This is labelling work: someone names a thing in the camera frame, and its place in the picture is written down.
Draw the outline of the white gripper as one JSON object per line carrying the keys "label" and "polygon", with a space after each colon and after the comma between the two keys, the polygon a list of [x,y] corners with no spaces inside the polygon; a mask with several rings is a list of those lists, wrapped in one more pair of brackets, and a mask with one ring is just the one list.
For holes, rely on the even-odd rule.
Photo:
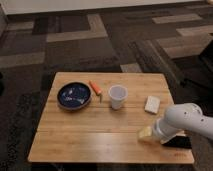
{"label": "white gripper", "polygon": [[151,141],[154,136],[160,144],[165,144],[164,141],[170,139],[169,129],[169,125],[163,119],[157,119],[152,128],[150,126],[144,127],[138,132],[138,140]]}

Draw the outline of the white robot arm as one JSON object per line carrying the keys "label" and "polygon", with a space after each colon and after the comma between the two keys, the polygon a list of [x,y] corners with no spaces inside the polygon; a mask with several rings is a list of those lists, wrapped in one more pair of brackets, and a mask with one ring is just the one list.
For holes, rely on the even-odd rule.
{"label": "white robot arm", "polygon": [[195,103],[171,105],[153,125],[138,132],[138,140],[164,144],[181,131],[195,132],[213,140],[213,117],[205,116]]}

